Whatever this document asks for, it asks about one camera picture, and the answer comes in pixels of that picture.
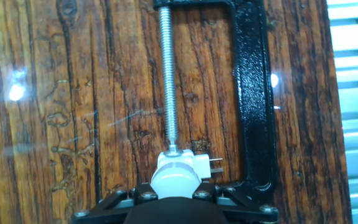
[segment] white plastic part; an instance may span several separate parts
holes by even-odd
[[[151,186],[158,198],[187,197],[192,198],[193,192],[201,183],[201,179],[211,177],[211,167],[207,154],[195,156],[189,149],[176,157],[167,157],[162,152],[158,156],[157,170]]]

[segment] metal screw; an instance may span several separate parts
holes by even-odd
[[[175,67],[173,65],[171,9],[168,6],[160,7],[159,14],[165,91],[165,122],[167,137],[169,140],[168,151],[165,155],[179,156],[181,151],[178,150],[178,146],[176,144],[176,140],[178,139],[178,121],[174,74]]]
[[[208,197],[209,196],[209,193],[205,190],[197,190],[195,193],[194,193],[194,196],[195,197]]]
[[[265,213],[273,213],[273,212],[276,212],[277,211],[277,208],[275,207],[271,207],[269,205],[263,205],[259,208],[262,212],[265,212]]]
[[[142,198],[144,198],[144,199],[151,199],[151,198],[157,197],[157,194],[155,194],[153,192],[144,192],[140,196],[142,196]]]
[[[222,188],[220,188],[220,186],[215,185],[215,191],[217,195],[221,195],[222,194]]]
[[[126,194],[127,192],[125,190],[117,190],[116,193],[118,195]]]
[[[82,209],[79,212],[76,212],[74,214],[75,217],[84,217],[87,216],[90,213],[90,211],[88,209]]]
[[[131,191],[129,192],[129,194],[131,195],[131,197],[135,197],[135,188],[132,188]]]
[[[234,187],[226,187],[226,190],[230,192],[236,191]]]

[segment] wooden table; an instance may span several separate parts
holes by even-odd
[[[265,0],[281,223],[351,223],[325,0]],[[229,14],[173,13],[179,145],[241,178]],[[0,1],[0,223],[68,223],[167,148],[151,0]]]

